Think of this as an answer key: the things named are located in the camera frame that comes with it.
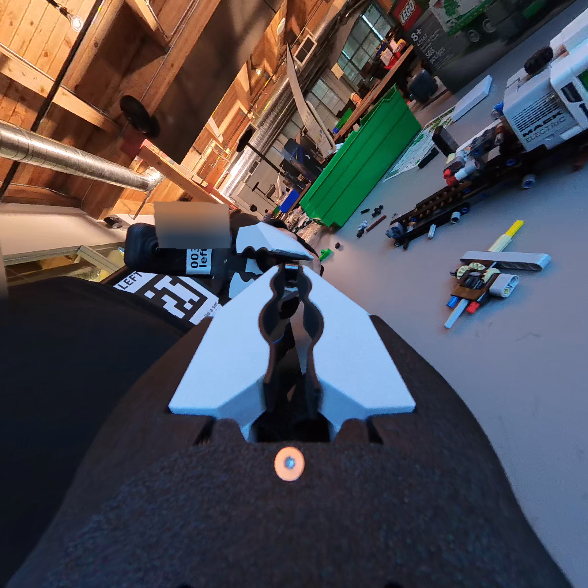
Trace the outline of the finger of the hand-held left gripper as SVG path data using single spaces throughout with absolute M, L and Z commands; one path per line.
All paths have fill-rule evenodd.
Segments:
M 258 223 L 238 230 L 236 254 L 246 258 L 275 262 L 312 262 L 316 256 L 290 231 Z
M 254 282 L 261 280 L 262 286 L 266 287 L 268 300 L 276 298 L 275 290 L 272 289 L 271 280 L 274 276 L 263 277 L 272 267 L 278 264 L 275 256 L 261 256 L 257 259 L 239 257 L 237 269 L 234 271 L 229 284 L 229 299 L 237 298 Z

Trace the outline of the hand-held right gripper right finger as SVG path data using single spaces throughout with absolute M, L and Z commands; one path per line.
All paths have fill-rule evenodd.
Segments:
M 307 350 L 311 415 L 322 415 L 334 439 L 344 422 L 412 413 L 408 390 L 371 315 L 309 268 L 298 270 Z

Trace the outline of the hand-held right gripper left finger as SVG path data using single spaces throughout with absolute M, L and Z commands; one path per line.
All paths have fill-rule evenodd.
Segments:
M 237 422 L 247 442 L 254 421 L 266 410 L 263 380 L 270 364 L 270 343 L 260 317 L 276 300 L 274 266 L 219 310 L 207 328 L 168 408 L 174 415 L 209 416 Z

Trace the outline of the black L-shaped lego beam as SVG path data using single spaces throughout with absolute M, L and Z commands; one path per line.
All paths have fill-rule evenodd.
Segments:
M 284 293 L 279 303 L 280 311 L 288 315 L 302 373 L 306 372 L 311 336 L 308 335 L 304 326 L 305 305 L 298 292 L 298 274 L 301 267 L 308 265 L 309 263 L 304 260 L 285 262 L 284 273 L 286 282 Z

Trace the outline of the grey black lego gear assembly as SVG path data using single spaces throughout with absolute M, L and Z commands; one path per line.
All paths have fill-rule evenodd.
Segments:
M 524 221 L 517 220 L 486 251 L 468 251 L 460 258 L 460 266 L 450 275 L 455 284 L 446 307 L 451 310 L 444 323 L 449 330 L 465 313 L 474 315 L 490 299 L 506 299 L 511 296 L 518 285 L 518 274 L 509 270 L 540 272 L 552 261 L 545 253 L 508 252 L 515 234 L 523 227 Z M 466 312 L 470 301 L 481 303 L 474 313 Z

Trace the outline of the black lego set box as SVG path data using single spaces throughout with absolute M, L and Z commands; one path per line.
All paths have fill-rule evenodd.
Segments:
M 393 1 L 391 15 L 452 92 L 573 1 Z

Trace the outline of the white black lego truck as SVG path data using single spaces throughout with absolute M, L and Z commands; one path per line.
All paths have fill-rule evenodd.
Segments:
M 571 142 L 587 149 L 587 27 L 571 26 L 539 49 L 507 82 L 495 121 L 458 146 L 442 126 L 433 134 L 447 156 L 446 187 L 423 199 L 391 222 L 386 236 L 395 247 L 408 248 L 419 236 L 432 238 L 443 224 L 455 224 L 474 201 L 511 180 L 522 189 L 535 183 L 548 151 Z

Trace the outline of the black framed marker sign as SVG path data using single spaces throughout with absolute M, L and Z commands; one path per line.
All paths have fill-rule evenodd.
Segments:
M 123 293 L 131 309 L 183 331 L 213 318 L 222 307 L 216 295 L 191 277 L 134 271 L 97 284 Z

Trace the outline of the green plastic bin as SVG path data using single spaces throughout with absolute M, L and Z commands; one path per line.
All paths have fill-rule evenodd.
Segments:
M 393 85 L 306 192 L 302 210 L 322 226 L 341 228 L 421 128 Z

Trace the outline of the sticker sheet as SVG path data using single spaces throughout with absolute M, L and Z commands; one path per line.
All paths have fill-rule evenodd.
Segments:
M 452 123 L 452 116 L 455 107 L 451 107 L 442 114 L 429 121 L 422 130 L 416 135 L 414 140 L 408 145 L 405 151 L 393 164 L 393 166 L 386 172 L 382 178 L 382 182 L 386 182 L 397 175 L 416 168 L 422 159 L 435 146 L 433 142 L 433 133 L 435 129 L 441 126 L 447 126 Z

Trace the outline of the dark cup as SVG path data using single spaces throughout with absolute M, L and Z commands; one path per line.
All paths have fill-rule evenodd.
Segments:
M 437 93 L 439 85 L 436 78 L 428 70 L 420 70 L 408 83 L 411 99 L 425 104 Z

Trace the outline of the small white box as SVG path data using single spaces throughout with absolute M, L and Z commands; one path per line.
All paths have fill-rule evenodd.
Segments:
M 467 92 L 467 94 L 454 106 L 452 122 L 459 120 L 463 115 L 468 113 L 472 108 L 485 99 L 490 93 L 492 84 L 492 76 L 487 75 L 472 90 Z

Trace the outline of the large silver ventilation duct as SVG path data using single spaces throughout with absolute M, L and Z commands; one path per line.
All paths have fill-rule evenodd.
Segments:
M 333 17 L 323 22 L 315 35 L 318 46 L 310 56 L 310 60 L 304 66 L 296 66 L 296 73 L 300 88 L 305 94 L 318 80 L 327 66 L 327 58 L 334 48 L 335 37 L 345 23 L 342 15 Z M 288 76 L 277 85 L 277 89 L 270 97 L 269 103 L 262 110 L 261 116 L 256 122 L 256 132 L 252 137 L 253 146 L 265 155 L 283 127 L 296 110 L 293 91 L 290 87 Z M 259 161 L 259 156 L 246 147 L 234 161 L 229 176 L 222 186 L 221 194 L 232 197 L 236 193 L 240 183 L 245 179 L 251 166 Z

